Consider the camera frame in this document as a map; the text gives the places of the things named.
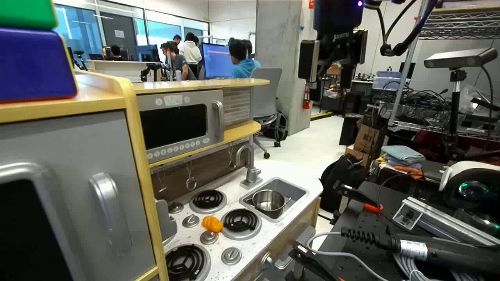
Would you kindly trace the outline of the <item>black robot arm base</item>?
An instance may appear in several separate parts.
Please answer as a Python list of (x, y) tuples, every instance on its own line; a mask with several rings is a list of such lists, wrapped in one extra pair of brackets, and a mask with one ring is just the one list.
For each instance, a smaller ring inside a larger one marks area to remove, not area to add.
[(460, 160), (446, 168), (440, 191), (452, 209), (500, 216), (500, 166), (479, 160)]

